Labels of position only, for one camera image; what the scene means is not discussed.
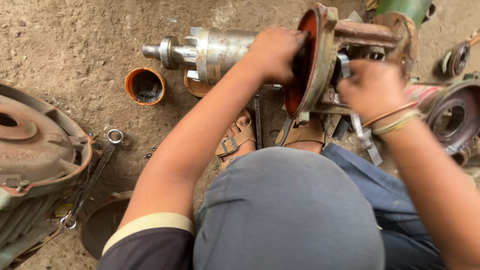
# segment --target copper wire bracelet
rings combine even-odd
[[[417,105],[417,104],[418,104],[418,101],[413,101],[413,102],[410,102],[410,103],[405,104],[405,105],[403,105],[403,106],[400,106],[400,107],[398,107],[398,108],[396,108],[396,109],[394,109],[394,110],[391,110],[391,111],[389,111],[389,112],[387,112],[387,113],[384,113],[384,114],[382,114],[382,115],[380,115],[380,116],[378,116],[378,117],[373,118],[372,120],[370,120],[370,121],[366,122],[365,124],[363,124],[362,127],[369,127],[369,126],[371,126],[373,123],[375,123],[375,122],[377,122],[377,121],[379,121],[379,120],[381,120],[381,119],[383,119],[383,118],[385,118],[385,117],[388,117],[388,116],[390,116],[390,115],[392,115],[392,114],[394,114],[394,113],[397,113],[397,112],[399,112],[399,111],[401,111],[401,110],[405,110],[406,108],[408,108],[408,107],[410,107],[410,106],[413,106],[413,105]]]

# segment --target person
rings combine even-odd
[[[335,144],[322,151],[313,115],[292,124],[284,147],[255,151],[243,108],[263,84],[292,85],[308,37],[276,26],[258,34],[151,157],[97,269],[480,268],[479,192],[420,119],[380,135],[402,181]],[[396,66],[354,60],[350,68],[340,97],[364,121],[407,104]],[[195,234],[192,195],[214,153],[225,170],[205,194]]]

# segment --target brown sandal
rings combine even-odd
[[[287,144],[304,141],[319,142],[323,147],[325,146],[325,128],[323,128],[322,131],[319,131],[309,127],[298,127],[299,125],[297,124],[296,120],[287,117],[287,119],[285,119],[285,123],[283,124],[282,130],[280,130],[280,133],[278,133],[278,136],[276,137],[275,146],[283,147]]]
[[[243,109],[242,112],[250,120],[250,123],[246,127],[244,127],[240,125],[237,121],[235,121],[235,124],[240,129],[240,133],[238,133],[235,137],[228,137],[223,139],[215,151],[215,154],[218,156],[218,160],[221,163],[221,171],[223,171],[228,165],[232,163],[233,160],[237,158],[232,157],[227,161],[222,161],[221,157],[237,151],[238,147],[247,141],[257,142],[257,140],[255,139],[255,134],[253,132],[252,117],[250,116],[250,112],[246,108]]]

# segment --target dusty ground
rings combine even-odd
[[[436,0],[437,14],[420,30],[419,57],[414,75],[431,81],[434,63],[446,49],[469,37],[480,25],[477,0]],[[93,209],[111,192],[133,189],[148,161],[143,153],[158,145],[179,119],[198,101],[182,82],[182,71],[169,71],[159,61],[142,56],[143,43],[157,43],[163,35],[187,35],[190,26],[260,30],[267,25],[296,27],[313,0],[2,0],[0,5],[0,80],[24,89],[57,106],[83,129],[99,135],[98,147],[107,145],[106,132],[123,130],[125,144],[114,154],[86,206]],[[361,0],[324,0],[337,6],[340,18],[357,10]],[[467,71],[480,70],[480,47],[474,48]],[[124,90],[127,73],[146,66],[161,73],[167,83],[160,104],[142,107]],[[264,144],[273,144],[284,119],[279,93],[263,96]],[[341,146],[368,159],[358,150],[355,136]],[[383,152],[381,168],[396,175]],[[197,209],[203,193],[218,173],[215,160],[198,183]],[[83,254],[79,231],[63,233],[19,267],[22,270],[93,269],[96,262]]]

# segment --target stainless steel cylinder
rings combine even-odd
[[[192,27],[191,36],[180,44],[173,36],[160,44],[144,44],[145,57],[163,62],[167,69],[180,64],[197,67],[198,80],[214,85],[247,53],[258,32]]]

